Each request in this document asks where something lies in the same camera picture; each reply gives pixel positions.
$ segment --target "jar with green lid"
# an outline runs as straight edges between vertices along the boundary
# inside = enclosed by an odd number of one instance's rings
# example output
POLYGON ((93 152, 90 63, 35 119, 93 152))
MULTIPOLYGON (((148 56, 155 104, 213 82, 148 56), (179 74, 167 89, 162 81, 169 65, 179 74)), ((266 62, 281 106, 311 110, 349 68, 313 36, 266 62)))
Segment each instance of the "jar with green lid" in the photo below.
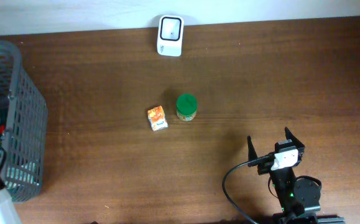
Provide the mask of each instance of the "jar with green lid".
POLYGON ((183 94, 177 99, 177 116, 182 121, 191 121, 196 116, 198 103, 191 94, 183 94))

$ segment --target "laundry basket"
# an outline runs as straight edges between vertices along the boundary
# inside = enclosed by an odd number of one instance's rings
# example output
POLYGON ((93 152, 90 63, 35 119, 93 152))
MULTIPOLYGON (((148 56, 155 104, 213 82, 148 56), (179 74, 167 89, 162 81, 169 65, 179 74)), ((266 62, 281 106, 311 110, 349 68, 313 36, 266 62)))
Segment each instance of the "laundry basket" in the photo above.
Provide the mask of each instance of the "laundry basket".
POLYGON ((47 105, 22 67, 19 49, 0 41, 0 110, 6 110, 6 162, 0 177, 15 203, 25 202, 42 188, 47 105))

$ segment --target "white wall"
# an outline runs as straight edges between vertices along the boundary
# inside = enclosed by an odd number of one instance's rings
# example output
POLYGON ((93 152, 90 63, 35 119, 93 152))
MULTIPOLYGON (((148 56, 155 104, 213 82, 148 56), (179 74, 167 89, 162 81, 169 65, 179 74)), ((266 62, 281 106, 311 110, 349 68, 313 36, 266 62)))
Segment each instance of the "white wall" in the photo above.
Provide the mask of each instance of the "white wall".
POLYGON ((360 0, 0 0, 0 35, 360 15, 360 0))

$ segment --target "green cap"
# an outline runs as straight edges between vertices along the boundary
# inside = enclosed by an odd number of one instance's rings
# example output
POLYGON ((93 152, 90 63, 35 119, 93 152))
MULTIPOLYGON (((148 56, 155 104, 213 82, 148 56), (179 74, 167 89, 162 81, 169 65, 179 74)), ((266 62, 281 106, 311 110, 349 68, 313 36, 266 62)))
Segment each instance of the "green cap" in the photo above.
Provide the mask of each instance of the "green cap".
POLYGON ((177 99, 177 111, 182 115, 191 115, 196 112, 198 103, 191 94, 183 94, 177 99))

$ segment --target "orange and white package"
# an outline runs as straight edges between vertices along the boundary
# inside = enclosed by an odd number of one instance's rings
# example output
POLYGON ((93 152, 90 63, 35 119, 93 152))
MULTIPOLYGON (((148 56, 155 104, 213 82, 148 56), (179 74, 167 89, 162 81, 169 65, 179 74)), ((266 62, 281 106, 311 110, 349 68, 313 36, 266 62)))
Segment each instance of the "orange and white package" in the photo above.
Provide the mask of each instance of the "orange and white package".
POLYGON ((157 131, 168 127, 166 115, 162 106, 155 107, 148 111, 148 120, 152 130, 157 131))

